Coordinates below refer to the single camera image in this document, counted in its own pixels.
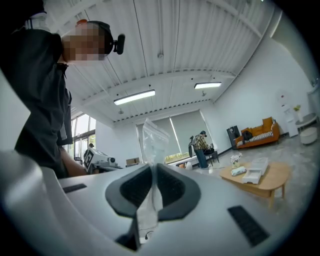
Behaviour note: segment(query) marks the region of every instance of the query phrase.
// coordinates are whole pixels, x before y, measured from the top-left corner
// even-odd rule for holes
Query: white wall
[[[97,121],[95,141],[96,149],[114,157],[115,162],[121,167],[126,166],[127,159],[142,159],[137,130],[133,123],[110,128]]]
[[[247,67],[214,107],[227,129],[237,125],[239,131],[262,124],[262,119],[273,117],[280,125],[280,132],[287,127],[276,93],[288,92],[292,106],[301,105],[303,115],[310,113],[307,92],[310,83],[288,50],[266,36]],[[227,144],[224,135],[221,144]]]
[[[231,143],[227,133],[229,128],[220,116],[221,112],[213,104],[200,109],[203,119],[208,127],[210,136],[214,143],[214,148],[217,149],[218,154],[231,148]]]

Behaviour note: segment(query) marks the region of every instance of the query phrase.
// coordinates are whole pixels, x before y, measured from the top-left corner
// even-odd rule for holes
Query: black vent
[[[228,209],[228,212],[252,247],[260,244],[269,237],[269,234],[242,206],[231,207]]]
[[[150,170],[145,170],[123,183],[120,192],[125,199],[139,208],[146,198],[151,184],[152,173]]]
[[[73,192],[73,191],[77,191],[77,190],[81,190],[81,189],[84,189],[86,188],[87,186],[83,183],[81,184],[77,184],[77,185],[72,185],[72,186],[66,186],[63,188],[63,191],[64,193],[70,193],[70,192]]]

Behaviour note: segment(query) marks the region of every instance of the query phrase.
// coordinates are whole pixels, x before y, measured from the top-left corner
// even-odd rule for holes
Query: white machine
[[[114,157],[93,148],[89,148],[83,164],[88,174],[92,174],[94,169],[99,169],[99,173],[103,173],[120,168]]]

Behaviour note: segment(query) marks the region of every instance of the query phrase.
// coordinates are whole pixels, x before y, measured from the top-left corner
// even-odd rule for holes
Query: wooden table
[[[245,168],[249,168],[251,162],[245,162],[240,164]],[[239,189],[250,192],[260,197],[269,198],[269,208],[272,208],[275,199],[275,190],[282,187],[282,198],[285,198],[285,184],[289,178],[290,166],[284,162],[270,162],[264,175],[261,176],[258,184],[242,183],[242,177],[246,173],[239,174],[237,176],[231,175],[231,165],[224,168],[220,172],[220,176],[223,180],[231,182]]]

